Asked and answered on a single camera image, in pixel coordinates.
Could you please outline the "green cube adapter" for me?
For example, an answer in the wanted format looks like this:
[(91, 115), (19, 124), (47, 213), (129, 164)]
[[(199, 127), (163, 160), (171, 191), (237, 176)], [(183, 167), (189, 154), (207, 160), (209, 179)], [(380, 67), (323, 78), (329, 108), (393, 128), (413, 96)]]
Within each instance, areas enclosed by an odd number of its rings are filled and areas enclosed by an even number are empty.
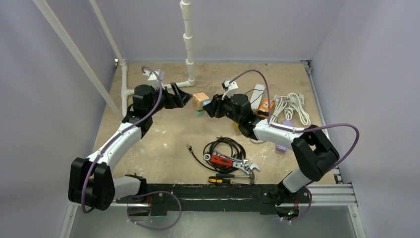
[(206, 113), (206, 112), (205, 112), (204, 110), (196, 110), (196, 111), (195, 111), (195, 115), (196, 115), (197, 117), (201, 117), (201, 116), (203, 116), (205, 113)]

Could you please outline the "wooden cube adapter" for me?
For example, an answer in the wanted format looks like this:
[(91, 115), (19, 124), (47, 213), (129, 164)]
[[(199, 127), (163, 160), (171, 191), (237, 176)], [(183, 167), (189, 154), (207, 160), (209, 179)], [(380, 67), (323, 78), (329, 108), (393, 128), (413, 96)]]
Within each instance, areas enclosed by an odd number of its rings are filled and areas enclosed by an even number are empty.
[(197, 111), (199, 111), (203, 109), (204, 102), (209, 101), (209, 100), (210, 100), (209, 96), (205, 94), (204, 92), (195, 93), (193, 94), (192, 105)]

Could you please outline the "white power strip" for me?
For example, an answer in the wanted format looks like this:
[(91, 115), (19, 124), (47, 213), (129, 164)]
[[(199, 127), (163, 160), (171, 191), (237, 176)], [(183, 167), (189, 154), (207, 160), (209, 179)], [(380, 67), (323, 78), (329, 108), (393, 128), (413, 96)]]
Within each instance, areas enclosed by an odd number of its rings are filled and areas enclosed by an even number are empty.
[(252, 92), (252, 95), (250, 97), (251, 109), (256, 111), (259, 108), (260, 102), (264, 95), (265, 86), (262, 84), (256, 84), (254, 89), (251, 92)]

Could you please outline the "orange power strip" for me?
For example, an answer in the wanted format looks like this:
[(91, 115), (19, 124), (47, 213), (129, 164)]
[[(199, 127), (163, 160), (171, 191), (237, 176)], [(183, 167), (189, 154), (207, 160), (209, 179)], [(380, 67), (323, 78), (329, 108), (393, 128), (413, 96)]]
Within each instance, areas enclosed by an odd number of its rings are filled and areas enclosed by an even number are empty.
[(271, 112), (272, 107), (274, 106), (273, 100), (264, 100), (262, 104), (257, 109), (256, 114), (260, 117), (267, 118), (269, 116), (269, 113)]

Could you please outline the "purple power strip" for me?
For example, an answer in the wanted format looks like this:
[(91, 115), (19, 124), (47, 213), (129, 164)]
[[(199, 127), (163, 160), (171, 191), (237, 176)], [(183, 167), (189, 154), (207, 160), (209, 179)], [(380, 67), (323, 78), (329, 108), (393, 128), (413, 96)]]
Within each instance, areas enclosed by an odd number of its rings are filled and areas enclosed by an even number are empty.
[[(282, 125), (289, 126), (289, 127), (294, 126), (292, 121), (286, 120), (286, 119), (283, 120)], [(278, 152), (278, 153), (285, 153), (286, 151), (288, 151), (291, 148), (290, 144), (291, 144), (290, 142), (284, 143), (284, 144), (277, 144), (276, 148), (275, 148), (275, 151)]]

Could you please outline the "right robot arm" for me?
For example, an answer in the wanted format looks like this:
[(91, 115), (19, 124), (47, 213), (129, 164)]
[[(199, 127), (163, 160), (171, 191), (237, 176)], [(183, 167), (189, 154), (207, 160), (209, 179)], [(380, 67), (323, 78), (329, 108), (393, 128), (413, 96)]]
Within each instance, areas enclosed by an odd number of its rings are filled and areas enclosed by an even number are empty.
[(212, 100), (203, 103), (203, 110), (211, 118), (231, 119), (247, 138), (283, 145), (293, 151), (298, 167), (278, 188), (279, 198), (285, 202), (295, 198), (302, 187), (319, 181), (339, 160), (338, 151), (318, 126), (297, 128), (270, 123), (253, 112), (244, 94), (231, 97), (215, 94)]

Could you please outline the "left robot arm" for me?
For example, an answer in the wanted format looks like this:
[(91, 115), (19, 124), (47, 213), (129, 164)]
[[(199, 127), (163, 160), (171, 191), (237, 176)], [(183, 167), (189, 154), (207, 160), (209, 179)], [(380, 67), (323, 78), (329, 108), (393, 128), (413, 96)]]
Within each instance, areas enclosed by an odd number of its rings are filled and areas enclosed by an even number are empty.
[(142, 84), (134, 89), (133, 103), (127, 108), (113, 136), (87, 158), (76, 158), (70, 167), (68, 199), (81, 204), (85, 212), (106, 210), (113, 201), (130, 197), (141, 203), (148, 196), (146, 179), (138, 175), (113, 178), (118, 162), (139, 142), (153, 124), (152, 116), (161, 109), (185, 107), (193, 98), (171, 83), (172, 92)]

